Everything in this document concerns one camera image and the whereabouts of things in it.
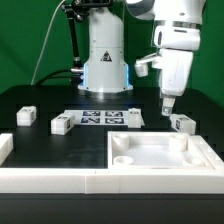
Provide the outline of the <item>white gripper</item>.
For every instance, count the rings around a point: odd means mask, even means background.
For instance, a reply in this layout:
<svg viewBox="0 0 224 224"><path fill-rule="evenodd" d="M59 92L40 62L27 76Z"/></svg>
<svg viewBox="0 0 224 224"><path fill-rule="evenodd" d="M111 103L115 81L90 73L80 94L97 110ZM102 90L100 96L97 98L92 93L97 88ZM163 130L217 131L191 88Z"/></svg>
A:
<svg viewBox="0 0 224 224"><path fill-rule="evenodd" d="M193 52L200 46L200 31L192 28L157 26L153 43L159 49L157 62L162 93L181 96L187 85ZM173 106L174 99L164 97L162 115L170 116Z"/></svg>

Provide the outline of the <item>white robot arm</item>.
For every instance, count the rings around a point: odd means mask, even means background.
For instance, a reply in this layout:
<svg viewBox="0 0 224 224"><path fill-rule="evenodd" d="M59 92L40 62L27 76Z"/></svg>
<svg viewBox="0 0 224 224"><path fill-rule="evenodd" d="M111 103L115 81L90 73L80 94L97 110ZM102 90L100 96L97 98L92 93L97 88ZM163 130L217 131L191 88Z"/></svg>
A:
<svg viewBox="0 0 224 224"><path fill-rule="evenodd" d="M162 114L169 116L175 98L186 88L193 53L200 46L200 28L206 0L125 0L129 13L154 22L152 45L157 51L135 62L136 74L148 68L159 71ZM79 90L97 98L132 89L124 61L123 22L104 6L95 5L89 15L89 59Z"/></svg>

